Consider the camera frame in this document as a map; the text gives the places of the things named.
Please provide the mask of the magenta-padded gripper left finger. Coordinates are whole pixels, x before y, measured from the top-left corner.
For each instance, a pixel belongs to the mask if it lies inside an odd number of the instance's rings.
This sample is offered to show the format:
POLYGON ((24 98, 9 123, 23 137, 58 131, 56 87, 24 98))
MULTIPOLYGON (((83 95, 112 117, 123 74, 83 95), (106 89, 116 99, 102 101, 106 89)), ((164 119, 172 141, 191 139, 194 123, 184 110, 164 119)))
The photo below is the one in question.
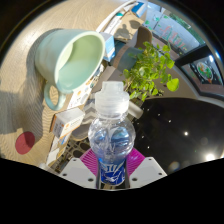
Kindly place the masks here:
POLYGON ((98 161, 91 149, 87 150, 80 158, 72 158, 60 177, 84 188, 96 188, 98 175, 98 161))

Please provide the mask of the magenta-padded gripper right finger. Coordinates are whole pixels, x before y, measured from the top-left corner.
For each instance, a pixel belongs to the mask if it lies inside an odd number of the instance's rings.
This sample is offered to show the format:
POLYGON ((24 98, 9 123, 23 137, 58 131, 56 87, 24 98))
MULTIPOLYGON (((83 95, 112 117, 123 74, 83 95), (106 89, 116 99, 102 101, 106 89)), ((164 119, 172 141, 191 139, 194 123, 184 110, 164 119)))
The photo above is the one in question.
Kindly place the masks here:
POLYGON ((143 156, 133 148, 126 159, 126 188, 140 188, 166 176, 153 157, 143 156))

